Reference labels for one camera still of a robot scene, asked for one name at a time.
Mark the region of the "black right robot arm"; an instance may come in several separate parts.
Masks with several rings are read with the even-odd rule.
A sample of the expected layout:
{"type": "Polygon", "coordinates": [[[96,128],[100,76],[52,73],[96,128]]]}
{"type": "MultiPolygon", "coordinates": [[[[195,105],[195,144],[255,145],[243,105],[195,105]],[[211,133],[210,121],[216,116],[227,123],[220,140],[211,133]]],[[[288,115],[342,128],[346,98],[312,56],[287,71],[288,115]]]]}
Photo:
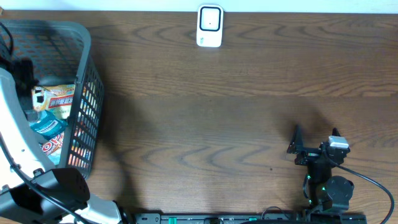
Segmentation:
{"type": "Polygon", "coordinates": [[[305,195],[311,200],[314,212],[343,213],[349,209],[354,185],[342,176],[333,175],[331,171],[344,163],[349,152],[347,140],[336,128],[326,142],[318,147],[306,147],[300,127],[295,127],[287,153],[296,155],[296,165],[307,168],[305,195]]]}

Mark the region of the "light blue wipes pack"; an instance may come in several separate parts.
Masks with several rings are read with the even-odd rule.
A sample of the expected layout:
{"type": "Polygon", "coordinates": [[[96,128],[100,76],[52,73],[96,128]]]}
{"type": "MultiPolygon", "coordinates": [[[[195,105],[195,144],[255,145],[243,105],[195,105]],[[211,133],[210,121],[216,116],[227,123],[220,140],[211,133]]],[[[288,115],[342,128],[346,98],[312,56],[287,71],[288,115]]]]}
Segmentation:
{"type": "Polygon", "coordinates": [[[56,166],[60,163],[61,153],[53,152],[47,156],[56,166]]]}

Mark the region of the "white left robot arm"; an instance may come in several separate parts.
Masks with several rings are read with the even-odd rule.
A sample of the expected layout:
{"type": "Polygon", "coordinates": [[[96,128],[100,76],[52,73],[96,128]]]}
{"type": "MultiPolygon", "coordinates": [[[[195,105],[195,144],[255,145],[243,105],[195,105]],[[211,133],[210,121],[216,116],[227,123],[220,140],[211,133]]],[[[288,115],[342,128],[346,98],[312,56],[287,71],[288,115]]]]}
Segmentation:
{"type": "Polygon", "coordinates": [[[12,74],[1,70],[1,216],[19,223],[134,223],[116,202],[90,193],[104,88],[88,56],[75,93],[59,165],[47,157],[19,103],[12,74]]]}

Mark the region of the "teal mouthwash bottle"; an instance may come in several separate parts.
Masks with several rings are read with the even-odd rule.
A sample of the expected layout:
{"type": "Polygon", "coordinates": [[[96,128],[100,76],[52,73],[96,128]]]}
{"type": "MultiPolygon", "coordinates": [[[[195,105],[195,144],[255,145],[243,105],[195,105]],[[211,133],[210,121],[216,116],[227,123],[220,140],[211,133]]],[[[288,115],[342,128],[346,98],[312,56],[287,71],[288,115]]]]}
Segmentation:
{"type": "Polygon", "coordinates": [[[67,122],[58,119],[53,113],[43,110],[25,110],[25,117],[30,128],[46,140],[54,138],[61,134],[67,127],[67,122]]]}

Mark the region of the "yellow snack bag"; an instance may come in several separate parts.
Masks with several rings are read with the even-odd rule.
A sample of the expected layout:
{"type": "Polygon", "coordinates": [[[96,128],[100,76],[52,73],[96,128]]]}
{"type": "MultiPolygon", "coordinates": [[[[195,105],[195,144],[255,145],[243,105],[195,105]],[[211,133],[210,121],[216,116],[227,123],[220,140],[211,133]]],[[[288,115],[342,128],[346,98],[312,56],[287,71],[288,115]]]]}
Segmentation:
{"type": "Polygon", "coordinates": [[[33,108],[49,111],[57,119],[67,119],[72,108],[75,85],[35,86],[32,89],[33,108]]]}

